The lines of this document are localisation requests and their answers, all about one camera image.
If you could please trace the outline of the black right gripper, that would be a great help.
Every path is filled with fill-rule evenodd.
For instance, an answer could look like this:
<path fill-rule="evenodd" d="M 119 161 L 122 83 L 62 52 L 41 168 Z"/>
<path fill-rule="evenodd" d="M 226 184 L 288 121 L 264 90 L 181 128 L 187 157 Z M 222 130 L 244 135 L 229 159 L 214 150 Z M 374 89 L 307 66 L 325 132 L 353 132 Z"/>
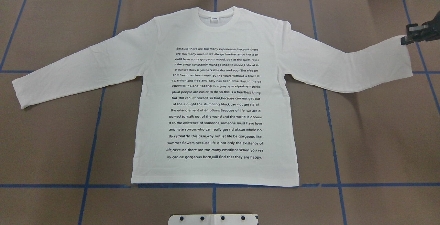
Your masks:
<path fill-rule="evenodd" d="M 400 43 L 402 46 L 410 43 L 433 41 L 440 38 L 440 22 L 428 21 L 419 24 L 408 24 L 406 26 L 406 35 L 401 38 Z"/>

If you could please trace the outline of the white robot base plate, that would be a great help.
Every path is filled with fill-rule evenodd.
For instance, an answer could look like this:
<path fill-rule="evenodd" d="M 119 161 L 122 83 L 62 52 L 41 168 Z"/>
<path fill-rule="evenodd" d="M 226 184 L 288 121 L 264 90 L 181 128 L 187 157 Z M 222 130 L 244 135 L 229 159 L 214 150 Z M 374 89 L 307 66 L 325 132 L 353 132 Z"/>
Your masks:
<path fill-rule="evenodd" d="M 169 225 L 258 225 L 254 214 L 189 214 L 172 215 Z"/>

